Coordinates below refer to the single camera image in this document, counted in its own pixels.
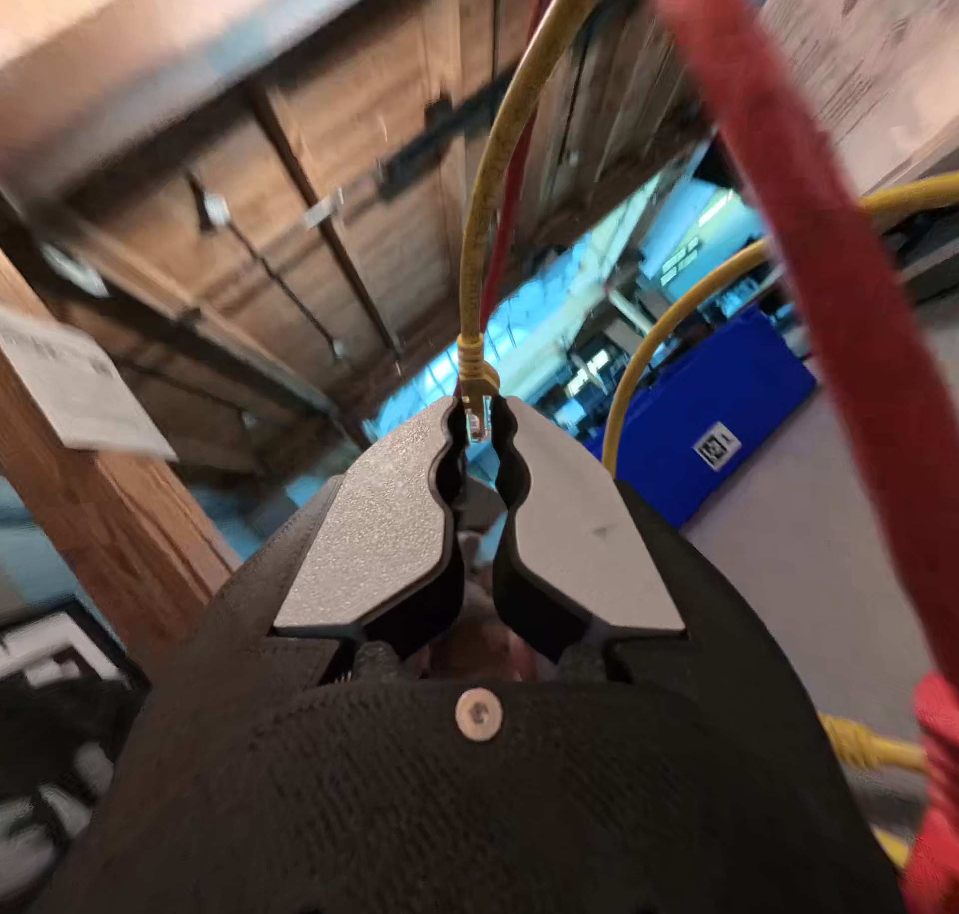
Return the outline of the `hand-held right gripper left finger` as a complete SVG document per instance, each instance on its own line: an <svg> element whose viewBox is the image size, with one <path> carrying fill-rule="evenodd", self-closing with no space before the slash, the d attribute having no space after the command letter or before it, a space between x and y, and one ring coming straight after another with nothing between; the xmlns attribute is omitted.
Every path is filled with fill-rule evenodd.
<svg viewBox="0 0 959 914"><path fill-rule="evenodd" d="M443 397L375 442L342 477L271 630L384 643L410 658L445 633L464 599L454 506L465 419Z"/></svg>

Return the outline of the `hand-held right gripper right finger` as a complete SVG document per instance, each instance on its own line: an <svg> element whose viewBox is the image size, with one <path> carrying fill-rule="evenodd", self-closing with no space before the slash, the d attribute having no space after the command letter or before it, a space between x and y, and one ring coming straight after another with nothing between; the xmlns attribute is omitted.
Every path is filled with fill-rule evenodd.
<svg viewBox="0 0 959 914"><path fill-rule="evenodd" d="M553 665L576 645L681 641L688 626L614 479L515 397L491 406L505 524L493 563L502 622Z"/></svg>

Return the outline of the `blue plastic bin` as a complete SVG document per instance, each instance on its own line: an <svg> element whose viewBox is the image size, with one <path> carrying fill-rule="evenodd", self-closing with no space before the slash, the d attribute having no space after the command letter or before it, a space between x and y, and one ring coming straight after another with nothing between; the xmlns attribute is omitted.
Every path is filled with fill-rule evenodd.
<svg viewBox="0 0 959 914"><path fill-rule="evenodd" d="M634 395L616 477L681 529L815 388L772 323L750 306Z"/></svg>

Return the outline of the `white paper notice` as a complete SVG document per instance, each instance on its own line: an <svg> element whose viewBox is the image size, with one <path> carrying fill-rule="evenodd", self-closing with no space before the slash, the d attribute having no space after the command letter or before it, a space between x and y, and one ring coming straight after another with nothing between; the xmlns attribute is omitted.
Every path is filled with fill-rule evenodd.
<svg viewBox="0 0 959 914"><path fill-rule="evenodd" d="M66 449L178 461L104 350L86 334L2 306L1 349Z"/></svg>

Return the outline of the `wooden post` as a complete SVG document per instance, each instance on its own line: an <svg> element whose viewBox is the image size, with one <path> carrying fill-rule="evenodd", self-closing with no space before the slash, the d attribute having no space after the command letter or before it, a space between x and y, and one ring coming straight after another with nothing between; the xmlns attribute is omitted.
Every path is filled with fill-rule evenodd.
<svg viewBox="0 0 959 914"><path fill-rule="evenodd" d="M161 461L65 448L6 356L1 461L34 523L154 678L241 560Z"/></svg>

